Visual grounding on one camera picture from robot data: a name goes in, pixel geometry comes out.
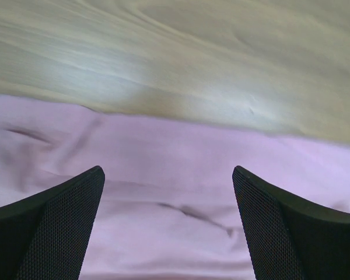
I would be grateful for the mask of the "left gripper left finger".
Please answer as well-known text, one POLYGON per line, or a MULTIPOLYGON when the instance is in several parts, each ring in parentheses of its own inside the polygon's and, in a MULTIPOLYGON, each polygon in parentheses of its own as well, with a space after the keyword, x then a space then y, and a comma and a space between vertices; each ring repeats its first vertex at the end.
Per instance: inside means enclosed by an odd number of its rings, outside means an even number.
POLYGON ((78 279, 104 181, 95 166, 0 207, 0 279, 78 279))

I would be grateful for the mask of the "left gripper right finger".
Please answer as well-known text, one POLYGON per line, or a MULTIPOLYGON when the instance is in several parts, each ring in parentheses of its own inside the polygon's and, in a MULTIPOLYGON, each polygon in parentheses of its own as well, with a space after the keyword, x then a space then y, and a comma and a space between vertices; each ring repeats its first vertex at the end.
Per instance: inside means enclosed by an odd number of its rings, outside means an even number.
POLYGON ((308 201, 241 166, 232 179, 256 279, 350 279, 350 213, 308 201))

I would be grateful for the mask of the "dusty pink graphic t-shirt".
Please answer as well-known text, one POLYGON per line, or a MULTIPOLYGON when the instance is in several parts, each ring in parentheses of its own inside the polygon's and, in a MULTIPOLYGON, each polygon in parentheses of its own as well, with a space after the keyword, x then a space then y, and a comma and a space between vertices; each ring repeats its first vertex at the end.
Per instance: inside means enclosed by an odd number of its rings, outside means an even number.
POLYGON ((236 166, 350 212, 350 146, 0 96, 0 206, 97 165, 81 279, 253 279, 236 166))

